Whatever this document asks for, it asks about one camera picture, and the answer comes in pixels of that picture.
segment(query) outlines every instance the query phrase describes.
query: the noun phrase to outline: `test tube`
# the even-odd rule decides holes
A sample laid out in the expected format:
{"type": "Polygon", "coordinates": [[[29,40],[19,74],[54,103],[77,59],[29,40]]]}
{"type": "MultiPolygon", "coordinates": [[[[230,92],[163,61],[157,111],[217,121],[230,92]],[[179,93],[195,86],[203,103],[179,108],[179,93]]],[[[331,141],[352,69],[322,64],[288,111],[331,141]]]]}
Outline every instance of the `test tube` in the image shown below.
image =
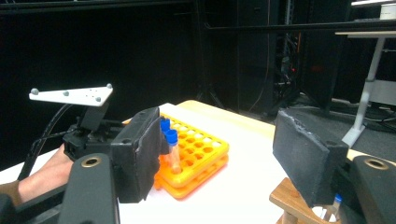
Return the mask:
{"type": "Polygon", "coordinates": [[[327,209],[326,214],[324,215],[323,220],[330,221],[332,215],[334,215],[335,219],[338,220],[338,211],[340,209],[341,201],[343,198],[339,194],[335,194],[334,202],[330,208],[327,209]]]}
{"type": "Polygon", "coordinates": [[[178,152],[178,144],[177,144],[178,142],[177,131],[174,129],[170,129],[165,132],[165,137],[169,145],[169,155],[168,155],[169,166],[171,167],[172,172],[174,174],[180,174],[181,167],[180,167],[180,155],[178,152]]]}

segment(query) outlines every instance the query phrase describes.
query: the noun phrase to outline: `metal rod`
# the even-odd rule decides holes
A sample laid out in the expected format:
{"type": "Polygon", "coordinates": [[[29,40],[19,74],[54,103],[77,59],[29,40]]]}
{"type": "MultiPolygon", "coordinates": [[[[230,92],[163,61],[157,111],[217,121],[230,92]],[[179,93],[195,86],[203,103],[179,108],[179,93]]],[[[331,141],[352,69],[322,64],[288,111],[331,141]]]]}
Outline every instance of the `metal rod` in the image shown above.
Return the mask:
{"type": "Polygon", "coordinates": [[[97,8],[111,8],[111,7],[139,7],[139,6],[155,6],[155,5],[170,5],[178,3],[190,3],[191,0],[99,0],[99,1],[70,1],[70,2],[46,2],[46,3],[8,3],[0,4],[0,15],[21,14],[21,13],[36,13],[49,11],[66,11],[66,10],[82,10],[82,9],[97,9],[97,8]]]}
{"type": "Polygon", "coordinates": [[[270,26],[211,27],[205,28],[211,33],[262,34],[262,33],[297,33],[297,32],[353,32],[396,30],[396,20],[388,21],[346,21],[270,26]]]}

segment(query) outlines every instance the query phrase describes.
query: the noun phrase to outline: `metal stand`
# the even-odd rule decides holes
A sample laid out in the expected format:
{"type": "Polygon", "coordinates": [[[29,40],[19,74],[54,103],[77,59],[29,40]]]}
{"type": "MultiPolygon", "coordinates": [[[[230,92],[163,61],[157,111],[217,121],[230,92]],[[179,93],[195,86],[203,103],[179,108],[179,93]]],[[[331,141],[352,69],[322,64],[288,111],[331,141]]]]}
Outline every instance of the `metal stand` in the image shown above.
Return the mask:
{"type": "Polygon", "coordinates": [[[373,90],[376,69],[378,68],[379,60],[381,59],[382,48],[384,47],[385,38],[378,38],[375,46],[374,56],[370,65],[369,74],[366,78],[366,82],[364,84],[363,93],[361,94],[361,102],[358,108],[358,114],[355,118],[355,123],[352,128],[346,133],[343,138],[343,142],[347,143],[350,147],[352,147],[356,140],[358,140],[359,136],[364,130],[363,119],[366,115],[366,109],[369,104],[370,95],[373,90]]]}
{"type": "Polygon", "coordinates": [[[210,62],[210,45],[208,43],[208,37],[205,33],[205,7],[204,1],[194,0],[193,3],[193,22],[195,25],[195,48],[196,48],[196,64],[197,64],[197,72],[198,76],[201,79],[200,90],[197,94],[197,101],[206,101],[207,96],[210,96],[215,103],[215,105],[219,108],[224,108],[224,105],[221,103],[219,97],[216,95],[213,90],[213,86],[209,80],[209,66],[208,62],[210,62]]]}

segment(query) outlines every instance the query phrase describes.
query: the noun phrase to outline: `black cable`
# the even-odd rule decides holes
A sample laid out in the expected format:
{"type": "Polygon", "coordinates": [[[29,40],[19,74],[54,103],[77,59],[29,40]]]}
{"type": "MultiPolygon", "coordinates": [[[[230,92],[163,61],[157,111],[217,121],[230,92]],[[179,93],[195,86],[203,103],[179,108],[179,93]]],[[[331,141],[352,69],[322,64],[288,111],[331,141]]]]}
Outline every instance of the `black cable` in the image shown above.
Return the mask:
{"type": "Polygon", "coordinates": [[[41,149],[43,148],[44,144],[46,143],[48,136],[50,136],[50,132],[52,131],[53,127],[58,122],[58,120],[61,118],[61,116],[64,114],[64,112],[71,106],[72,105],[63,105],[58,110],[58,112],[52,117],[51,121],[47,125],[47,127],[44,130],[41,137],[33,142],[32,146],[30,148],[30,151],[27,154],[25,163],[21,169],[20,175],[18,176],[18,180],[21,181],[30,175],[30,172],[32,172],[33,166],[35,165],[35,160],[37,159],[38,155],[41,152],[41,149]]]}

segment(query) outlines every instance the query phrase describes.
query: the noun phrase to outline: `circular hole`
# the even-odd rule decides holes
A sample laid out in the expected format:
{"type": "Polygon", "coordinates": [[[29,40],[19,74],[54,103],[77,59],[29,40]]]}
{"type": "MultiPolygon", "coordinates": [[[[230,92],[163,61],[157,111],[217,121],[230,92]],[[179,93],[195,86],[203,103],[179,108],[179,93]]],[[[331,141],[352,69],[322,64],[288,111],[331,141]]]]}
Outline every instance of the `circular hole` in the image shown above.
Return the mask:
{"type": "Polygon", "coordinates": [[[187,135],[184,134],[184,133],[182,133],[182,134],[180,134],[180,135],[178,136],[178,138],[180,138],[180,139],[184,139],[184,138],[186,138],[186,137],[187,137],[187,135]]]}
{"type": "Polygon", "coordinates": [[[378,169],[378,170],[388,170],[388,168],[389,168],[384,162],[378,161],[378,160],[375,160],[375,159],[367,159],[364,162],[367,165],[369,165],[369,166],[371,166],[371,167],[373,167],[375,169],[378,169]]]}
{"type": "Polygon", "coordinates": [[[197,143],[195,143],[194,144],[196,147],[203,147],[204,146],[204,143],[202,143],[202,142],[197,142],[197,143]]]}
{"type": "Polygon", "coordinates": [[[213,146],[213,147],[220,147],[220,146],[221,146],[221,143],[219,143],[219,142],[213,142],[213,143],[212,143],[212,146],[213,146]]]}
{"type": "Polygon", "coordinates": [[[188,138],[186,141],[189,142],[189,143],[193,143],[193,142],[195,142],[195,139],[193,139],[193,138],[188,138]]]}
{"type": "Polygon", "coordinates": [[[202,137],[204,137],[204,136],[203,136],[201,133],[196,133],[194,137],[195,137],[195,138],[202,138],[202,137]]]}
{"type": "Polygon", "coordinates": [[[194,152],[194,150],[192,148],[186,148],[186,152],[189,154],[192,154],[194,152]]]}
{"type": "Polygon", "coordinates": [[[209,142],[211,142],[211,141],[212,141],[212,139],[209,138],[209,137],[204,138],[204,142],[205,142],[205,143],[209,143],[209,142]]]}
{"type": "Polygon", "coordinates": [[[209,153],[209,152],[212,152],[213,151],[213,147],[205,147],[204,148],[204,152],[205,153],[209,153]]]}
{"type": "Polygon", "coordinates": [[[196,158],[197,160],[200,160],[201,158],[204,157],[204,154],[202,154],[202,153],[196,153],[194,156],[195,156],[195,158],[196,158]]]}
{"type": "Polygon", "coordinates": [[[193,165],[194,165],[194,161],[192,161],[192,160],[186,160],[186,161],[184,161],[184,163],[185,163],[187,166],[193,166],[193,165]]]}
{"type": "Polygon", "coordinates": [[[93,165],[93,164],[95,164],[97,162],[98,162],[98,160],[96,158],[93,158],[93,159],[87,160],[86,164],[87,165],[93,165]]]}
{"type": "Polygon", "coordinates": [[[123,144],[128,144],[128,143],[131,143],[132,140],[131,140],[130,138],[125,138],[125,139],[122,139],[121,142],[122,142],[123,144]]]}
{"type": "Polygon", "coordinates": [[[82,167],[93,167],[102,161],[99,157],[91,157],[81,162],[82,167]]]}

